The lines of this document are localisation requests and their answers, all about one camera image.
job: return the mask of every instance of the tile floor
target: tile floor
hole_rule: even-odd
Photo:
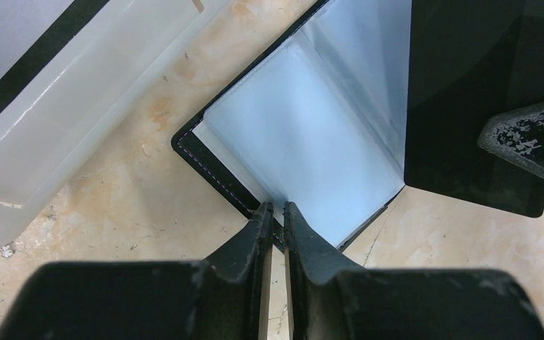
[[[26,278],[59,260],[201,259],[246,222],[174,154],[175,131],[314,0],[234,0],[31,226],[0,250],[0,321]],[[345,251],[367,267],[492,267],[544,323],[544,215],[529,219],[406,188]],[[273,255],[270,339],[288,338],[283,256]]]

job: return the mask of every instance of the white plastic container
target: white plastic container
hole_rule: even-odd
[[[0,115],[0,244],[48,204],[228,0],[111,0]]]

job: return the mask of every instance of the scratched black surface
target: scratched black surface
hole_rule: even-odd
[[[414,0],[405,181],[531,217],[544,180],[480,149],[499,113],[544,101],[544,0]]]

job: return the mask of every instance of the transparent plastic sheet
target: transparent plastic sheet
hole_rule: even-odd
[[[334,246],[404,185],[410,8],[330,1],[205,112],[258,199],[296,202]]]

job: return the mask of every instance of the beige tabletop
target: beige tabletop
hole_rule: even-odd
[[[244,225],[170,139],[313,2],[233,0],[220,13],[10,245],[15,253],[0,249],[0,322],[45,262],[202,259]],[[405,188],[345,254],[367,267],[503,269],[544,324],[544,214],[530,219]],[[275,250],[270,339],[288,339],[283,266]]]

